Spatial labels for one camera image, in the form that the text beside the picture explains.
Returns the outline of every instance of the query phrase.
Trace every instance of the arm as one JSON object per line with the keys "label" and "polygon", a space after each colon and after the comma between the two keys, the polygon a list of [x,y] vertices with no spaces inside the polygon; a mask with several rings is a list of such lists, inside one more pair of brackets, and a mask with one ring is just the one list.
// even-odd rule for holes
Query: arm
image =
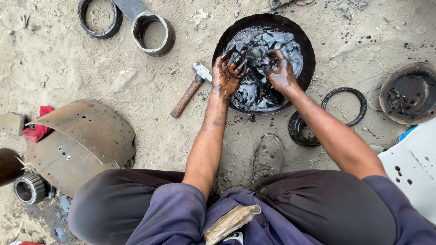
{"label": "arm", "polygon": [[279,60],[279,68],[277,71],[267,68],[271,84],[294,104],[339,168],[360,179],[371,175],[387,178],[380,159],[366,142],[310,99],[298,86],[289,60],[280,50],[273,53]]}
{"label": "arm", "polygon": [[[239,79],[228,75],[226,55],[218,57],[212,68],[212,93],[204,117],[203,126],[197,135],[186,162],[183,183],[197,187],[206,200],[211,193],[221,159],[225,120],[230,98],[239,85]],[[234,74],[239,74],[242,65],[230,64]]]}

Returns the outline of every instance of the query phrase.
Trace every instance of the oil drip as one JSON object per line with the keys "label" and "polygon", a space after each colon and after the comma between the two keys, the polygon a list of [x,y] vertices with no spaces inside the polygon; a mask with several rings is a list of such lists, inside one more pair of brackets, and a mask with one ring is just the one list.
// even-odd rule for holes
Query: oil drip
{"label": "oil drip", "polygon": [[[280,49],[291,61],[294,75],[298,78],[303,69],[303,56],[300,45],[294,40],[294,35],[278,31],[273,27],[250,27],[239,31],[229,41],[222,54],[228,52],[234,45],[238,51],[246,49],[247,66],[252,71],[241,80],[232,96],[232,104],[239,109],[257,112],[273,111],[286,104],[288,99],[270,84],[264,73],[266,66],[270,66],[274,71],[277,70],[276,60],[265,55],[265,52],[270,49]],[[237,56],[233,54],[229,62]]]}

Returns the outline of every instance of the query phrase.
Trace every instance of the hand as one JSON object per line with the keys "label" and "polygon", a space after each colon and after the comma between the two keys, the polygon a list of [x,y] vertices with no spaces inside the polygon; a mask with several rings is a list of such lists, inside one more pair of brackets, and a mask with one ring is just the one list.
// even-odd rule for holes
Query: hand
{"label": "hand", "polygon": [[294,77],[291,62],[283,55],[281,50],[273,50],[272,54],[279,60],[277,71],[274,71],[271,67],[265,69],[266,76],[269,82],[281,93],[291,92],[300,88],[297,80]]}
{"label": "hand", "polygon": [[[241,59],[237,59],[228,66],[229,71],[236,77],[242,73],[243,62],[238,65],[239,60]],[[241,79],[236,79],[228,73],[227,63],[227,54],[223,54],[215,60],[215,65],[212,68],[212,94],[218,95],[230,103],[230,98],[235,93]]]}

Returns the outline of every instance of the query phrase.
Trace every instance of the sandy ground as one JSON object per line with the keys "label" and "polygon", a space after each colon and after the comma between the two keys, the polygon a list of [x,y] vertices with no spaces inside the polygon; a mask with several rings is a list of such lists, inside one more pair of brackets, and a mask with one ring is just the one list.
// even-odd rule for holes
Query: sandy ground
{"label": "sandy ground", "polygon": [[[116,110],[135,130],[135,168],[183,171],[211,90],[209,84],[204,84],[179,119],[170,116],[194,78],[192,64],[200,61],[211,68],[215,46],[226,28],[237,19],[260,13],[268,4],[266,0],[143,3],[169,20],[176,31],[175,46],[163,57],[151,57],[136,47],[126,17],[114,37],[99,40],[80,27],[77,1],[1,1],[0,114],[16,112],[34,119],[39,105],[58,109],[77,99],[91,99]],[[276,10],[299,24],[312,42],[317,60],[316,79],[307,94],[316,102],[334,88],[352,86],[379,71],[383,72],[353,88],[366,94],[402,65],[436,63],[434,0],[373,0],[364,11],[354,11],[351,21],[335,16],[330,7],[324,8],[325,3],[324,0],[306,6],[291,3]],[[98,31],[107,25],[110,16],[103,1],[95,5],[98,9],[93,13],[95,19],[89,14],[87,20]],[[207,27],[195,31],[192,22],[184,19],[190,19],[199,9],[211,12],[214,19],[203,20],[201,24]],[[238,18],[234,17],[235,11],[240,13]],[[29,28],[20,27],[19,14],[30,15]],[[418,26],[425,26],[427,31],[417,34]],[[13,35],[9,35],[10,30],[14,30]],[[331,60],[339,65],[330,68]],[[116,86],[120,81],[124,86]],[[358,100],[348,93],[333,97],[327,106],[328,112],[345,123],[356,116],[358,108]],[[290,107],[274,115],[256,116],[254,123],[249,121],[249,115],[229,110],[220,167],[223,191],[247,186],[253,145],[264,133],[275,133],[282,139],[286,148],[283,171],[337,169],[327,155],[309,163],[323,150],[321,146],[306,148],[291,140],[287,128],[294,112],[294,107]],[[372,133],[362,130],[363,127]],[[368,109],[353,130],[368,144],[389,148],[407,127],[389,120],[383,112]],[[0,147],[22,152],[24,137],[0,133]],[[230,179],[225,181],[223,175]],[[46,244],[55,239],[79,244],[74,237],[61,241],[55,235],[56,224],[48,218],[50,208],[57,213],[55,206],[55,202],[43,202],[25,207],[15,199],[10,185],[0,188],[0,244],[13,240],[22,222],[25,230],[20,235],[35,231],[29,235],[33,241],[42,238]],[[62,221],[62,214],[53,217],[56,219]]]}

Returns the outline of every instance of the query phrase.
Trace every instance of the red cloth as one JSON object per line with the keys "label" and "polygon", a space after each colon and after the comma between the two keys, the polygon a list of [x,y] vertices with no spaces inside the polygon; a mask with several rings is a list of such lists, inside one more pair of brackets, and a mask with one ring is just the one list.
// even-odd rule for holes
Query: red cloth
{"label": "red cloth", "polygon": [[[37,117],[37,119],[44,116],[45,114],[51,113],[52,111],[54,110],[50,106],[41,105],[39,107],[39,117]],[[24,137],[28,138],[29,140],[38,143],[38,141],[40,141],[42,137],[53,131],[54,129],[52,128],[36,124],[34,128],[27,128],[23,130],[21,134],[23,134]]]}

